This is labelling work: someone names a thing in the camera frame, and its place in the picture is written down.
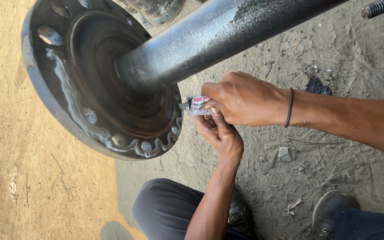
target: dirt ground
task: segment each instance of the dirt ground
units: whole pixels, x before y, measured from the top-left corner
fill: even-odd
[[[384,15],[363,20],[369,2],[349,1],[190,77],[179,83],[182,98],[232,69],[300,90],[317,76],[333,95],[384,99]],[[131,214],[140,186],[165,177],[205,191],[216,151],[188,116],[174,147],[147,161],[114,160],[75,139],[25,71],[20,29],[33,3],[0,1],[0,239],[145,239]],[[197,6],[188,0],[180,17]],[[384,153],[312,129],[237,128],[245,144],[237,183],[260,236],[307,239],[313,207],[332,189],[354,195],[364,210],[384,212]],[[291,162],[278,158],[280,146],[290,148]],[[295,215],[285,215],[299,198]]]

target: small rock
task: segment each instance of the small rock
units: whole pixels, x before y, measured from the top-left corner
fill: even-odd
[[[291,162],[291,160],[292,160],[291,156],[290,156],[290,149],[287,148],[286,146],[280,146],[280,152],[279,152],[278,156],[280,157],[280,159],[287,161],[287,162]]]
[[[154,25],[152,25],[145,17],[143,17],[142,14],[140,14],[140,22],[142,22],[142,26],[145,28],[145,29],[149,29],[151,27],[153,27]]]

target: axle shaft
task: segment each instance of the axle shaft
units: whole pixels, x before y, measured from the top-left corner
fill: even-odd
[[[136,92],[155,92],[347,0],[209,0],[116,61]]]

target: debris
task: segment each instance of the debris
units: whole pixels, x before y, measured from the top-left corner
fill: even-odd
[[[297,206],[297,204],[301,203],[302,202],[302,198],[299,198],[297,199],[295,202],[289,204],[287,206],[287,214],[291,214],[291,215],[295,215],[293,211],[290,211],[290,209],[293,209],[295,206]]]
[[[280,152],[278,153],[278,156],[280,157],[280,159],[287,162],[291,162],[291,156],[290,156],[289,150],[290,149],[287,148],[286,146],[280,146]]]
[[[10,188],[10,195],[14,204],[17,204],[17,197],[19,196],[17,194],[17,183],[16,183],[17,173],[18,173],[17,166],[13,165],[11,172],[8,174],[8,177],[10,178],[10,183],[8,184],[8,186]]]
[[[140,14],[140,22],[145,29],[153,27],[153,25],[145,17],[143,17],[142,14]]]
[[[272,69],[272,62],[269,62],[269,71],[268,73],[266,74],[266,76],[264,76],[264,78],[267,78],[268,75],[270,74],[270,70]]]
[[[333,95],[333,92],[328,86],[324,86],[321,80],[317,77],[312,77],[306,87],[306,92],[322,95]]]

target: knee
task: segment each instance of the knee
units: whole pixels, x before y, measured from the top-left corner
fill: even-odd
[[[161,201],[161,192],[172,182],[167,178],[155,178],[142,185],[133,204],[133,217],[136,218],[145,209],[152,208]]]

